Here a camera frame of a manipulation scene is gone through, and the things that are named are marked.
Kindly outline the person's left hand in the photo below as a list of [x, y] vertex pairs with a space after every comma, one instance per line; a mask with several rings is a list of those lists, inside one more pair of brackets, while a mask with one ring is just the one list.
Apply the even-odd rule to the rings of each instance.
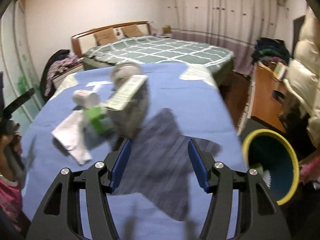
[[1, 175], [9, 181], [15, 181], [15, 173], [9, 165], [4, 149], [9, 145], [11, 151], [17, 155], [22, 154], [21, 135], [18, 131], [20, 124], [15, 121], [10, 121], [9, 124], [13, 127], [13, 133], [9, 135], [1, 135]]

